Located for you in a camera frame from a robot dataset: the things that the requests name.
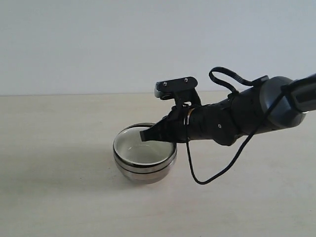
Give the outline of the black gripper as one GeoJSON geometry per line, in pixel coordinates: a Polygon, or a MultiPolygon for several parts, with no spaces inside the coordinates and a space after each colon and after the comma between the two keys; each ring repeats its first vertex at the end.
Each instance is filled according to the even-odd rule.
{"type": "Polygon", "coordinates": [[[189,105],[182,105],[179,109],[172,106],[171,111],[163,120],[144,124],[145,129],[140,131],[141,140],[143,142],[186,143],[189,140],[186,129],[188,129],[190,115],[194,109],[195,107],[189,105]]]}

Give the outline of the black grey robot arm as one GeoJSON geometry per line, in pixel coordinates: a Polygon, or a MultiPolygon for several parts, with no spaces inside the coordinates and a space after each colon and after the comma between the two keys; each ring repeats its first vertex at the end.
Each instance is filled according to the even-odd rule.
{"type": "Polygon", "coordinates": [[[162,120],[142,131],[142,141],[185,143],[213,140],[232,145],[250,133],[261,134],[298,126],[316,108],[316,77],[291,80],[261,77],[242,92],[232,92],[218,103],[203,105],[193,77],[161,81],[155,96],[174,99],[162,120]]]}

